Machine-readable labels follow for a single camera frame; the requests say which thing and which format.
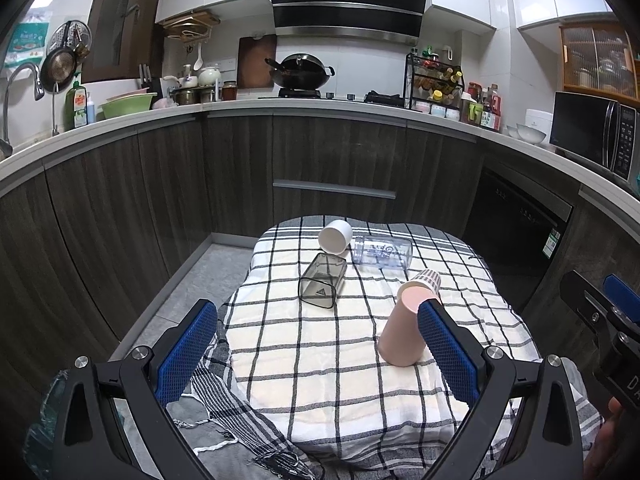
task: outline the green bowl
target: green bowl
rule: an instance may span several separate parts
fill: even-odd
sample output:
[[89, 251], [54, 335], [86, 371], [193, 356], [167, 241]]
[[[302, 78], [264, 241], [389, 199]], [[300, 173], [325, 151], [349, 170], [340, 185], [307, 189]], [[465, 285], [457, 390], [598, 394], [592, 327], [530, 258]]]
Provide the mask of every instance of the green bowl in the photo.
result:
[[146, 112], [151, 107], [151, 99], [158, 94], [138, 94], [114, 99], [102, 105], [105, 119]]

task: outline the metal screw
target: metal screw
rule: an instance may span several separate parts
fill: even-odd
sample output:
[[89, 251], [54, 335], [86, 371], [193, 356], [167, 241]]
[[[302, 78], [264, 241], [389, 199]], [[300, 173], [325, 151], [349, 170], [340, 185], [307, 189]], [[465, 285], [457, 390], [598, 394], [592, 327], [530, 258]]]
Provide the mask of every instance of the metal screw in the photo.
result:
[[560, 366], [562, 364], [562, 359], [559, 358], [557, 355], [551, 354], [549, 357], [546, 358], [546, 360], [549, 362], [550, 365], [552, 366]]
[[486, 354], [491, 359], [502, 359], [502, 356], [504, 355], [504, 352], [502, 351], [501, 348], [498, 348], [497, 346], [489, 346], [486, 349]]
[[86, 355], [81, 355], [76, 359], [76, 368], [84, 368], [89, 362], [89, 358]]
[[132, 351], [131, 355], [133, 355], [134, 359], [144, 359], [149, 355], [149, 348], [146, 346], [136, 346]]

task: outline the microwave control panel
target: microwave control panel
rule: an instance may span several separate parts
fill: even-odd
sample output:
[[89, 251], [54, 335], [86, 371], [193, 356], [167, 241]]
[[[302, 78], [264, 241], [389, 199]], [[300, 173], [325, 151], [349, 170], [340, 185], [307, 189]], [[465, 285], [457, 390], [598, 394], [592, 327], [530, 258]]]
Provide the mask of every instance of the microwave control panel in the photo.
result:
[[618, 148], [613, 172], [628, 180], [631, 169], [631, 157], [636, 140], [636, 111], [628, 106], [620, 105], [620, 124], [618, 125]]

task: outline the faucet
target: faucet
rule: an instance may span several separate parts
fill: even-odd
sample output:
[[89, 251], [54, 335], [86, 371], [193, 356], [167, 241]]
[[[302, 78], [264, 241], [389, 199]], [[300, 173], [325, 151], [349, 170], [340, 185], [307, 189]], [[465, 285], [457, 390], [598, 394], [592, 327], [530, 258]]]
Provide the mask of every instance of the faucet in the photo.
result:
[[39, 101], [44, 97], [44, 89], [42, 88], [42, 81], [40, 80], [40, 69], [31, 61], [22, 63], [14, 70], [14, 73], [11, 74], [9, 81], [6, 84], [6, 90], [4, 91], [4, 108], [2, 109], [3, 128], [2, 139], [0, 139], [0, 151], [2, 151], [5, 158], [11, 156], [14, 152], [14, 149], [9, 143], [9, 88], [11, 83], [14, 82], [15, 77], [22, 72], [22, 70], [27, 68], [33, 72], [33, 98], [36, 101]]

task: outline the checkered tablecloth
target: checkered tablecloth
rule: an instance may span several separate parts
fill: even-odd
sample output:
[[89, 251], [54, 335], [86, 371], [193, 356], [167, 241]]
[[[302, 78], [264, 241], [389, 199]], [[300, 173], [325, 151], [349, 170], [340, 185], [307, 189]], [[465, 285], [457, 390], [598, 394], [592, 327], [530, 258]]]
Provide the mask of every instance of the checkered tablecloth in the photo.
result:
[[[314, 461], [339, 460], [348, 468], [370, 471], [415, 469], [420, 478], [468, 407], [452, 396], [428, 348], [417, 365], [407, 368], [391, 366], [378, 355], [377, 338], [400, 285], [427, 267], [436, 270], [442, 277], [444, 307], [483, 346], [499, 346], [518, 360], [540, 356], [523, 321], [496, 292], [474, 251], [457, 238], [422, 226], [348, 219], [355, 235], [411, 240], [410, 269], [354, 266], [348, 253], [336, 308], [301, 302], [298, 278], [319, 251], [319, 230], [332, 219], [284, 222], [255, 246], [247, 280], [223, 310], [234, 385], [257, 413]], [[588, 447], [600, 417], [575, 397]], [[517, 408], [517, 400], [510, 402], [483, 463], [488, 470]]]

